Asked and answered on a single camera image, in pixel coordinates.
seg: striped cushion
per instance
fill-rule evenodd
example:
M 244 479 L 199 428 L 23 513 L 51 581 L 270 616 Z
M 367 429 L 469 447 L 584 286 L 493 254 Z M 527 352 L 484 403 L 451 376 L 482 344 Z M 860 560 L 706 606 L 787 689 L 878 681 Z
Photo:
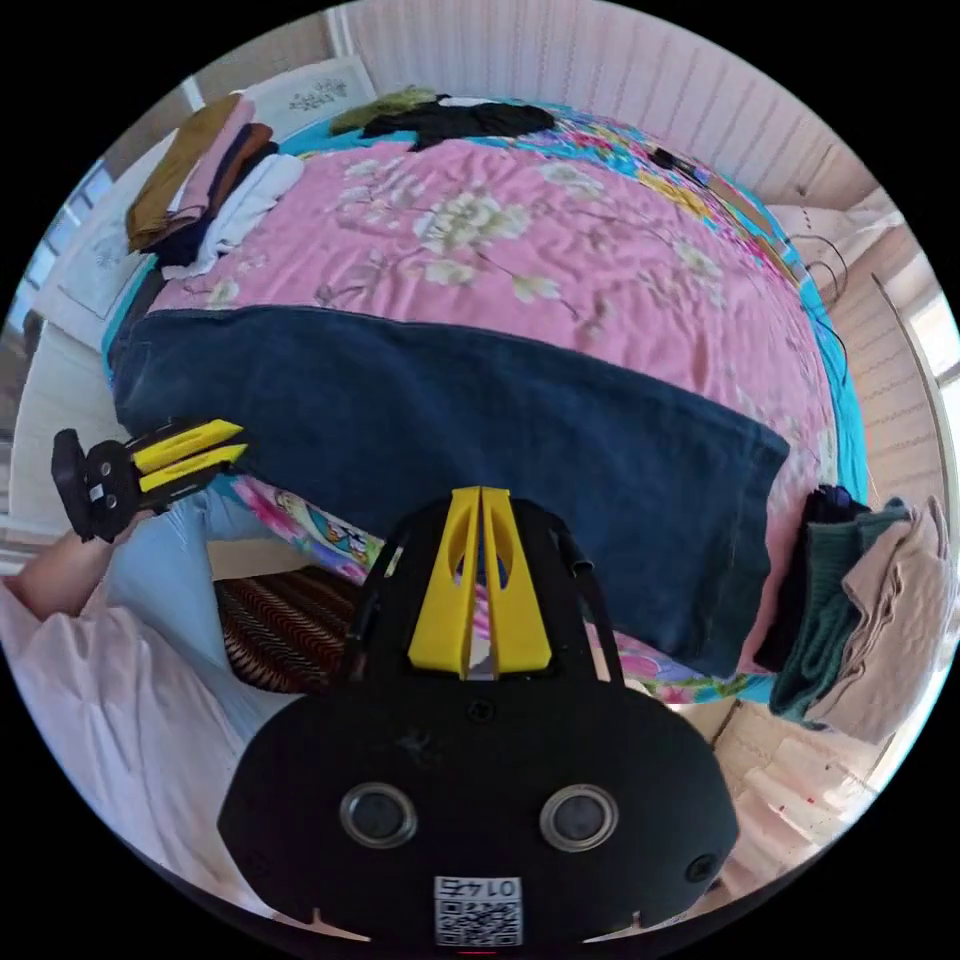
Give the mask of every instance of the striped cushion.
M 359 587 L 319 567 L 214 584 L 233 672 L 274 693 L 323 689 L 343 654 Z

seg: pink towel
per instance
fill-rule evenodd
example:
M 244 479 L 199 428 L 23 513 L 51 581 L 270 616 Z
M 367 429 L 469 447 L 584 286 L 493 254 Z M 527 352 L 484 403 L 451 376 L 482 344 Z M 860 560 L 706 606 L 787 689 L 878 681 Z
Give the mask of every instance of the pink towel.
M 171 216 L 172 220 L 181 224 L 191 223 L 203 216 L 210 203 L 210 190 L 213 187 L 213 178 L 217 175 L 217 168 L 240 130 L 253 120 L 254 111 L 253 101 L 241 97 L 210 149 L 187 177 L 180 206 Z

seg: brown towel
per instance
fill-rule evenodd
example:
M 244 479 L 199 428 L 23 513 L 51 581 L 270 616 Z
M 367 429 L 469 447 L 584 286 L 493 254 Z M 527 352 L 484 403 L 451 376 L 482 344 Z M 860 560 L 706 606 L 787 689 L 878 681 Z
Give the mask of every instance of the brown towel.
M 237 155 L 230 162 L 230 166 L 227 167 L 223 178 L 217 185 L 216 192 L 210 197 L 209 209 L 213 216 L 219 213 L 220 207 L 223 206 L 223 201 L 230 196 L 233 185 L 237 182 L 237 177 L 240 175 L 240 168 L 244 162 L 262 147 L 265 147 L 270 142 L 272 136 L 273 128 L 268 127 L 265 123 L 250 124 L 250 133 L 247 136 L 246 142 L 237 151 Z
M 214 584 L 234 674 L 274 693 L 316 693 L 343 655 L 360 588 L 304 567 Z
M 170 202 L 197 161 L 210 149 L 239 102 L 240 94 L 231 93 L 198 110 L 177 131 L 170 148 L 127 211 L 131 251 L 149 246 L 158 231 L 165 228 Z

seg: person's arm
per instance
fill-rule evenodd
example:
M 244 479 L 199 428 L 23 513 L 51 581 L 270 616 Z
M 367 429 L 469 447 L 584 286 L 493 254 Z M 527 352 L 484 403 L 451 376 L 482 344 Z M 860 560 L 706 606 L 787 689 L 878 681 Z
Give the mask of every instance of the person's arm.
M 55 613 L 78 617 L 103 579 L 117 547 L 150 513 L 139 514 L 113 543 L 83 543 L 72 530 L 6 580 L 7 589 L 41 622 Z

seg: camera lens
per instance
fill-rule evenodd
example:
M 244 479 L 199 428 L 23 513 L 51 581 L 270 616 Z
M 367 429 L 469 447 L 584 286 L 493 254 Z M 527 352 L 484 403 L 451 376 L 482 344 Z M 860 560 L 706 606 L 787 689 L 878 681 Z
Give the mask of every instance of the camera lens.
M 340 803 L 340 822 L 357 843 L 389 850 L 406 843 L 417 831 L 410 798 L 386 783 L 362 783 Z
M 544 804 L 540 832 L 555 849 L 581 853 L 607 840 L 618 819 L 616 802 L 609 793 L 580 783 L 558 790 Z

